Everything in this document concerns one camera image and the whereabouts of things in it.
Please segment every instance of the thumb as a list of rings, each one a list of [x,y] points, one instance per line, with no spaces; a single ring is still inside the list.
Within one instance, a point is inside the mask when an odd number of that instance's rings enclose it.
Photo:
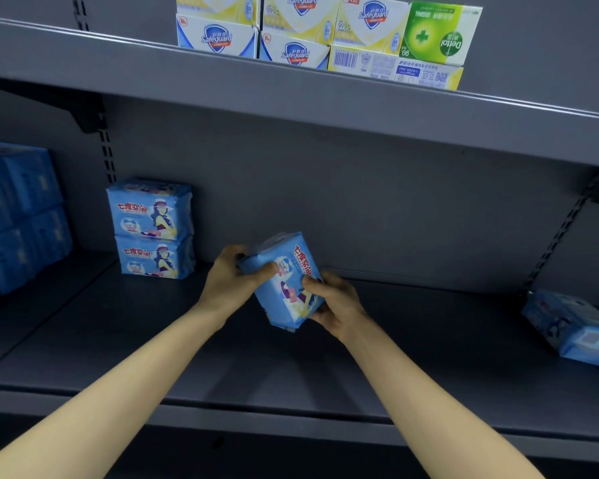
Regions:
[[[256,287],[271,279],[277,272],[277,264],[275,262],[269,262],[263,265],[260,270],[256,273],[249,275],[249,279],[253,282]]]
[[[317,279],[311,276],[304,276],[301,280],[304,289],[311,292],[312,294],[317,294],[318,296],[328,297],[333,294],[333,288],[328,284],[318,281]]]

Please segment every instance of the shelf front lip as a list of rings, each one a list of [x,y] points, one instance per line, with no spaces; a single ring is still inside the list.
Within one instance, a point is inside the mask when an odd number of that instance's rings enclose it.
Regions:
[[[0,390],[0,413],[47,416],[69,401],[64,394]],[[306,439],[406,446],[399,431],[388,423],[306,417],[300,414],[226,410],[162,403],[148,425],[221,430],[247,434],[282,435]],[[530,457],[599,462],[599,440],[562,438],[500,431]]]
[[[0,19],[0,77],[599,165],[597,112],[13,20]]]

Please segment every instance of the person's left hand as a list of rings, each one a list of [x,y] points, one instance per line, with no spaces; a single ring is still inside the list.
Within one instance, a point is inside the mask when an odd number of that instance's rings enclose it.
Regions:
[[[217,314],[224,323],[261,284],[275,275],[275,262],[269,262],[254,274],[242,274],[236,262],[238,254],[245,252],[244,245],[229,245],[222,250],[209,271],[196,308]]]

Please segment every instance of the person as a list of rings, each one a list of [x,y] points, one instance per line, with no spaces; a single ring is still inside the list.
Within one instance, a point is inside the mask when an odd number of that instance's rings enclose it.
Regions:
[[[263,282],[223,250],[198,302],[160,334],[0,451],[0,479],[100,479],[142,428],[193,355]],[[432,479],[539,479],[511,443],[450,396],[376,325],[353,286],[324,272],[303,278],[326,306],[311,316],[352,354]]]

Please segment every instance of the black bracket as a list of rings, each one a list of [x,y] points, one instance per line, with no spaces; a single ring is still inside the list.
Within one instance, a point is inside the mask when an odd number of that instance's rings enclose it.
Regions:
[[[0,79],[0,90],[69,111],[85,134],[106,129],[102,97],[95,92],[8,79]]]

